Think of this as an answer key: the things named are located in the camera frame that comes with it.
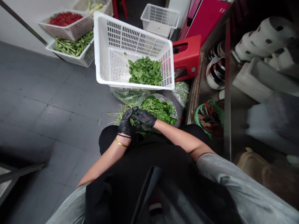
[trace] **gray tile floor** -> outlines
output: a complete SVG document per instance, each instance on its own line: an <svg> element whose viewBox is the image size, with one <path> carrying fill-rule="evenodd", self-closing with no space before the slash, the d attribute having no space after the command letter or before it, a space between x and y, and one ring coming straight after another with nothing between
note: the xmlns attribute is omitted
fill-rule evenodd
<svg viewBox="0 0 299 224"><path fill-rule="evenodd" d="M113 119L106 112L121 102L97 83L94 64L84 68L2 42L0 52L0 153L49 162L7 223L45 223L101 156L98 138Z"/></svg>

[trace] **sleeve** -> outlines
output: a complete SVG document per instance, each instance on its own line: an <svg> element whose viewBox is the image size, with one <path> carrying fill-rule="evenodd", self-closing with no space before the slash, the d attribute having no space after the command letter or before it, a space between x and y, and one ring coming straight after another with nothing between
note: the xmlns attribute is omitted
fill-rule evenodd
<svg viewBox="0 0 299 224"><path fill-rule="evenodd" d="M57 209L46 224L83 224L85 219L84 184L78 187Z"/></svg>
<svg viewBox="0 0 299 224"><path fill-rule="evenodd" d="M197 160L199 172L225 186L245 223L299 223L299 212L236 165L212 153Z"/></svg>

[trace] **black pants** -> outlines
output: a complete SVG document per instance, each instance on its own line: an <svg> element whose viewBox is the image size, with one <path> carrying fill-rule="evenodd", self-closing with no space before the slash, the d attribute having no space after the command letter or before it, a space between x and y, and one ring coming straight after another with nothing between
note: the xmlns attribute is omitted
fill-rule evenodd
<svg viewBox="0 0 299 224"><path fill-rule="evenodd" d="M117 135L117 129L118 126L116 125L110 125L103 129L102 133L99 137L99 146L100 146L100 153L101 155L106 152L106 150L109 148L109 146L114 141L116 135ZM203 131L201 127L199 127L196 124L189 124L185 126L181 126L179 129L197 137L201 141L207 144L207 142L210 140L208 135ZM161 134L151 134L148 135L146 138L143 138L143 136L139 133L136 133L132 137L132 141L130 143L130 146L126 150L126 152L129 152L130 150L136 148L137 146L141 145L148 145L153 143L161 143L161 144L172 144L167 138L165 138Z"/></svg>

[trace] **white plastic basket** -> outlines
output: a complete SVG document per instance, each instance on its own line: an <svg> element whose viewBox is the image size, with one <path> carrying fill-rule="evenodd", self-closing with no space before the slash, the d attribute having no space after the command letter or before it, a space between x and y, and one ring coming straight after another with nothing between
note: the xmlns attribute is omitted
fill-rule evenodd
<svg viewBox="0 0 299 224"><path fill-rule="evenodd" d="M49 24L51 16L48 16L46 19L37 22L42 27L44 27L53 37L62 38L65 40L76 41L84 34L92 30L91 22L89 20L90 15L85 12L76 11L76 10L64 10L62 12L72 12L77 13L83 16L82 19L77 20L76 22L68 25L68 26L55 26Z"/></svg>
<svg viewBox="0 0 299 224"><path fill-rule="evenodd" d="M88 7L89 0L79 0L75 6L73 7L74 10L83 11L85 12ZM93 3L100 2L103 5L107 5L106 9L104 10L104 14L108 16L113 16L113 6L112 6L112 0L92 0Z"/></svg>
<svg viewBox="0 0 299 224"><path fill-rule="evenodd" d="M111 87L173 90L172 42L103 13L94 14L94 47L97 81ZM129 83L129 60L148 56L162 62L161 86Z"/></svg>
<svg viewBox="0 0 299 224"><path fill-rule="evenodd" d="M58 54L60 57L62 57L67 62L81 65L83 67L89 67L90 64L94 60L94 38L91 40L90 44L87 45L87 47L84 49L84 51L80 54L79 57L75 57L69 54L65 54L59 51L55 51L53 48L56 46L56 41L53 40L48 46L46 46L46 49L49 51L54 52L55 54Z"/></svg>
<svg viewBox="0 0 299 224"><path fill-rule="evenodd" d="M180 16L180 12L166 9L160 6L155 6L152 4L147 4L140 19L142 20L144 30L146 30L151 20L171 26L169 35L170 39L173 35L174 30L178 27Z"/></svg>

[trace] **hand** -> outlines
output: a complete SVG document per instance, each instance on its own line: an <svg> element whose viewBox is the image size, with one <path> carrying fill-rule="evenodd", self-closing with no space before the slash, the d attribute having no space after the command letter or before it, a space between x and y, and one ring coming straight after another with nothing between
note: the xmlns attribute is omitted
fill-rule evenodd
<svg viewBox="0 0 299 224"><path fill-rule="evenodd" d="M146 110L141 110L138 107L133 108L136 114L132 114L132 119L139 121L141 124L147 125L149 127L153 127L156 123L157 118L154 115L151 115Z"/></svg>
<svg viewBox="0 0 299 224"><path fill-rule="evenodd" d="M133 114L133 109L127 109L124 114L122 115L121 122L118 126L118 133L128 135L132 137L135 134L136 128L131 125L130 118Z"/></svg>

